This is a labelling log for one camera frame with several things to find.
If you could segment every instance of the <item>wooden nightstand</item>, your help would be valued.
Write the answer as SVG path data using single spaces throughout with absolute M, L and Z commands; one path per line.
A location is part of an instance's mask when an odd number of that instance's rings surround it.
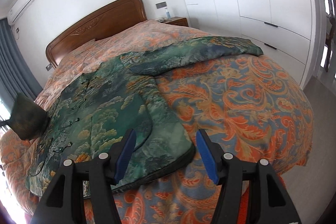
M 170 20 L 164 21 L 162 23 L 170 24 L 170 25 L 189 27 L 187 19 L 185 17 L 172 17 Z

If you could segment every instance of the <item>white wall-mounted air conditioner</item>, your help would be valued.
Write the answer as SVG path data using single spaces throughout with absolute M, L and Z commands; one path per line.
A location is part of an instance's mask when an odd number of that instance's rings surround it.
M 33 1 L 34 0 L 17 0 L 7 15 L 8 24 L 13 25 Z

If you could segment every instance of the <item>orange floral bedspread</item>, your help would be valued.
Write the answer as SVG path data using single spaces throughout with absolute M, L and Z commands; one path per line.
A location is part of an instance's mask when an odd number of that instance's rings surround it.
M 36 102 L 48 109 L 82 73 L 125 52 L 154 50 L 210 35 L 148 20 L 113 37 L 90 41 L 68 54 Z M 242 160 L 267 158 L 282 174 L 305 164 L 311 150 L 313 113 L 292 77 L 267 56 L 238 55 L 173 69 L 156 78 L 158 88 L 194 141 L 206 128 L 212 141 Z M 9 130 L 0 140 L 8 184 L 21 206 L 33 213 L 38 198 L 25 188 L 37 140 L 22 141 Z M 220 187 L 209 180 L 199 153 L 184 169 L 137 190 L 115 195 L 123 224 L 209 223 Z M 87 223 L 93 224 L 90 200 Z

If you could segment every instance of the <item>wooden chair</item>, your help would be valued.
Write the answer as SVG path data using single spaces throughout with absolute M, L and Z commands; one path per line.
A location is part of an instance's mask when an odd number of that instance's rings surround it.
M 336 20 L 334 17 L 330 17 L 330 23 L 331 23 L 331 29 L 330 29 L 330 33 L 326 35 L 325 37 L 325 44 L 328 47 L 328 51 L 327 51 L 327 61 L 325 63 L 325 71 L 328 72 L 329 69 L 329 62 L 330 62 L 330 55 L 331 55 L 331 42 L 335 33 L 335 29 L 336 29 Z

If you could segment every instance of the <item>gray switch plate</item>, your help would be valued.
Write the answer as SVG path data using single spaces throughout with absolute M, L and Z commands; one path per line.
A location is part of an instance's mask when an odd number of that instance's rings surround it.
M 166 2 L 160 2 L 160 3 L 156 3 L 156 8 L 160 9 L 163 7 L 167 7 L 167 3 Z
M 49 64 L 49 65 L 46 66 L 45 68 L 47 69 L 47 71 L 50 71 L 50 70 L 53 68 L 53 66 L 52 66 L 51 64 Z

